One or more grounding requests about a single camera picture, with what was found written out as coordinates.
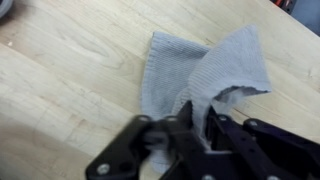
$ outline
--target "black metal bracket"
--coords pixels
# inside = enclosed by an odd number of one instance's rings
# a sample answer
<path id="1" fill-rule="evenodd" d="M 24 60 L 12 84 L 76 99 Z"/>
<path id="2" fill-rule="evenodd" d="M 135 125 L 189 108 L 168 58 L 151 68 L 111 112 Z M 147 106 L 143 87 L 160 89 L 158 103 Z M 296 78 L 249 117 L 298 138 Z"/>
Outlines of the black metal bracket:
<path id="1" fill-rule="evenodd" d="M 136 116 L 88 166 L 88 180 L 139 179 L 142 161 L 152 149 L 173 154 L 161 180 L 320 179 L 320 146 L 257 119 L 243 126 L 210 109 L 205 149 L 191 130 L 192 104 L 175 117 L 152 121 Z"/>

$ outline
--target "hole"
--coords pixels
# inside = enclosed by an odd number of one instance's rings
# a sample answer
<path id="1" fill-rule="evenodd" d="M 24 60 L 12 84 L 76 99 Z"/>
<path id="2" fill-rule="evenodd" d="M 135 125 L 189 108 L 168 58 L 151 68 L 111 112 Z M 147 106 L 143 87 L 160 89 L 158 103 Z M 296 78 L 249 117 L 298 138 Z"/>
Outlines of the hole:
<path id="1" fill-rule="evenodd" d="M 250 149 L 249 149 L 249 152 L 251 152 L 251 153 L 255 153 L 255 152 L 256 152 L 256 150 L 254 150 L 254 149 L 250 148 Z"/>
<path id="2" fill-rule="evenodd" d="M 119 169 L 122 172 L 127 172 L 132 169 L 132 166 L 133 166 L 133 164 L 131 162 L 126 161 L 126 162 L 123 162 L 120 164 Z"/>
<path id="3" fill-rule="evenodd" d="M 227 118 L 226 118 L 225 116 L 220 116 L 219 119 L 220 119 L 221 121 L 226 121 L 226 120 L 227 120 Z"/>
<path id="4" fill-rule="evenodd" d="M 161 143 L 163 143 L 163 139 L 162 139 L 162 138 L 154 138 L 154 139 L 153 139 L 153 143 L 155 143 L 155 144 L 161 144 Z"/>

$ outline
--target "wooden table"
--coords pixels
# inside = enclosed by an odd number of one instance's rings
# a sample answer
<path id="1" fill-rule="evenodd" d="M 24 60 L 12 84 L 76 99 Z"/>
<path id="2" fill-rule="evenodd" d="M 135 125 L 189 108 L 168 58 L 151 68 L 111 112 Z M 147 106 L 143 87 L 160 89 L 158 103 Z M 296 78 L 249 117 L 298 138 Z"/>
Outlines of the wooden table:
<path id="1" fill-rule="evenodd" d="M 84 179 L 140 112 L 153 31 L 214 46 L 252 23 L 273 92 L 232 116 L 320 142 L 320 39 L 268 0 L 15 0 L 0 27 L 1 179 Z"/>

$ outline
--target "gray knit fabric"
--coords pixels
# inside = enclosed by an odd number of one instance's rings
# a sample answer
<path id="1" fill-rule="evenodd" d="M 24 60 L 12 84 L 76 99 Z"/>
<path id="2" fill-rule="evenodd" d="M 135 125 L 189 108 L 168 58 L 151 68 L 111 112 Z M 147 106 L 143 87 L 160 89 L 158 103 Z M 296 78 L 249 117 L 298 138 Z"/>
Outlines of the gray knit fabric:
<path id="1" fill-rule="evenodd" d="M 233 32 L 216 47 L 155 32 L 142 84 L 142 112 L 154 120 L 175 115 L 191 100 L 196 134 L 206 145 L 205 117 L 210 106 L 227 114 L 246 96 L 270 92 L 255 26 Z M 153 167 L 164 172 L 166 154 L 154 152 Z"/>

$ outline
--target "bolt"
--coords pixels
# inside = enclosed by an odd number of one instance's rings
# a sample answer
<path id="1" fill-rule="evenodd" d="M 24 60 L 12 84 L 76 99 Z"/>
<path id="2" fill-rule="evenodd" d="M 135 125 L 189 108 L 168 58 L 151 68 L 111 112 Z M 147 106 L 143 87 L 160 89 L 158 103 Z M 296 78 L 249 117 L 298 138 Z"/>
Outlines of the bolt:
<path id="1" fill-rule="evenodd" d="M 145 117 L 145 116 L 140 116 L 139 120 L 140 121 L 149 121 L 149 119 L 147 117 Z"/>
<path id="2" fill-rule="evenodd" d="M 278 178 L 277 176 L 271 175 L 267 177 L 267 180 L 280 180 L 280 178 Z"/>
<path id="3" fill-rule="evenodd" d="M 168 121 L 176 121 L 177 118 L 175 118 L 175 117 L 168 117 L 167 120 L 168 120 Z"/>
<path id="4" fill-rule="evenodd" d="M 257 122 L 255 122 L 255 121 L 250 121 L 250 125 L 251 126 L 258 126 Z"/>
<path id="5" fill-rule="evenodd" d="M 202 176 L 202 179 L 201 180 L 215 180 L 216 178 L 214 178 L 213 176 L 211 175 L 204 175 Z"/>
<path id="6" fill-rule="evenodd" d="M 105 175 L 108 174 L 108 172 L 110 171 L 110 165 L 109 164 L 101 164 L 98 168 L 97 168 L 97 173 L 99 175 Z"/>
<path id="7" fill-rule="evenodd" d="M 219 119 L 220 119 L 221 121 L 226 121 L 226 120 L 227 120 L 227 118 L 226 118 L 225 116 L 219 116 Z"/>

